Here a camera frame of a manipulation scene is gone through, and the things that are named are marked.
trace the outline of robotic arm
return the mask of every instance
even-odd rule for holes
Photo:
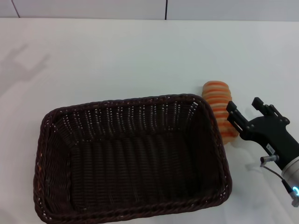
[[[240,133],[243,140],[260,144],[269,156],[261,157],[261,167],[273,161],[282,170],[281,176],[287,192],[292,198],[292,205],[299,206],[299,143],[287,132],[289,119],[283,117],[273,105],[264,105],[260,98],[254,98],[253,107],[263,116],[246,120],[230,101],[227,106],[228,121]]]

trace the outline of orange and white stripes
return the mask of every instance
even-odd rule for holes
[[[228,102],[232,100],[228,85],[220,81],[207,82],[203,86],[202,97],[210,104],[214,112],[223,144],[234,141],[239,133],[227,121],[226,107]]]

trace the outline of basket rim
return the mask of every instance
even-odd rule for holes
[[[60,107],[57,109],[54,109],[50,111],[48,114],[45,115],[45,117],[42,120],[41,123],[41,128],[40,128],[40,136],[38,140],[38,147],[37,147],[37,153],[36,153],[36,165],[35,165],[35,175],[34,175],[34,203],[35,203],[35,210],[40,217],[40,219],[46,223],[53,223],[54,220],[57,221],[71,221],[76,220],[76,221],[84,221],[84,220],[89,220],[89,219],[94,219],[95,223],[98,223],[101,218],[104,218],[103,214],[101,212],[90,212],[90,213],[79,213],[79,212],[72,212],[72,213],[63,213],[63,214],[56,214],[52,213],[47,209],[47,206],[45,204],[44,198],[45,198],[45,191],[43,187],[43,182],[44,182],[44,177],[45,177],[45,171],[44,169],[41,168],[41,158],[42,158],[42,153],[41,150],[44,149],[46,150],[47,145],[46,142],[44,141],[44,137],[49,134],[49,129],[51,127],[51,124],[56,122],[58,119],[60,119],[62,116],[74,112],[74,111],[84,111],[84,110],[91,110],[91,109],[103,109],[103,108],[113,108],[113,107],[123,107],[123,106],[139,106],[139,105],[154,105],[154,104],[165,104],[165,103],[172,103],[175,101],[190,101],[190,102],[198,102],[201,103],[204,106],[204,109],[208,112],[208,116],[211,120],[212,123],[212,131],[215,136],[216,142],[217,142],[217,150],[219,150],[219,153],[221,154],[219,157],[217,156],[217,164],[221,165],[222,164],[222,181],[225,179],[227,185],[224,186],[226,189],[226,194],[221,197],[219,201],[219,204],[224,203],[229,195],[231,194],[232,191],[232,179],[231,175],[229,172],[229,167],[228,167],[228,161],[226,158],[226,154],[224,151],[224,146],[222,143],[222,138],[219,132],[219,128],[217,125],[216,118],[214,116],[214,113],[211,109],[211,106],[206,102],[202,97],[197,96],[195,94],[173,94],[173,95],[162,95],[162,96],[150,96],[150,97],[143,97],[143,98],[130,98],[130,99],[125,99],[125,100],[105,100],[105,101],[99,101],[99,102],[90,102],[90,103],[85,103],[85,104],[79,104],[79,105],[72,105],[72,106],[66,106],[66,107]],[[154,207],[160,207],[163,206],[164,208],[168,204],[177,204],[179,208],[177,210],[180,211],[175,211],[172,209],[172,211],[167,211],[164,210],[162,214],[172,214],[172,213],[180,213],[182,212],[185,207],[190,207],[190,205],[198,204],[198,206],[194,206],[194,210],[198,210],[201,207],[208,208],[212,207],[213,205],[213,199],[219,198],[220,191],[218,194],[213,194],[209,195],[206,197],[198,197],[198,198],[193,198],[189,199],[188,201],[182,199],[181,201],[173,201],[169,200],[166,203],[157,203],[157,204],[152,204],[149,205],[151,207],[151,211],[153,211]],[[200,204],[201,202],[206,201],[206,204],[203,206]],[[140,206],[140,207],[132,207],[129,209],[124,209],[123,212],[127,212],[128,210],[137,210],[137,209],[144,209],[147,207],[146,205]],[[156,215],[161,215],[158,212],[155,214],[148,214],[142,217],[151,217],[151,216],[156,216]],[[124,220],[130,220],[135,217],[139,217],[138,214],[133,212],[131,214],[131,218],[124,218],[124,219],[119,219],[117,220],[116,215],[112,215],[111,217],[114,217],[113,220],[109,221],[124,221]]]

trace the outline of wicker basket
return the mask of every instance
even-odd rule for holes
[[[210,106],[191,94],[63,107],[45,116],[34,202],[49,224],[98,224],[195,211],[232,181]]]

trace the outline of cable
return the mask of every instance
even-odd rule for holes
[[[165,5],[165,20],[167,20],[167,7],[168,7],[168,0],[166,0],[166,5]]]
[[[276,176],[278,176],[281,180],[284,180],[283,178],[282,178],[282,176],[281,175],[279,175],[278,173],[276,173],[275,171],[273,171],[273,170],[271,170],[270,168],[268,168],[268,167],[266,167],[266,166],[263,166],[265,169],[267,169],[268,171],[270,171],[271,173],[273,173],[273,174],[275,174]]]

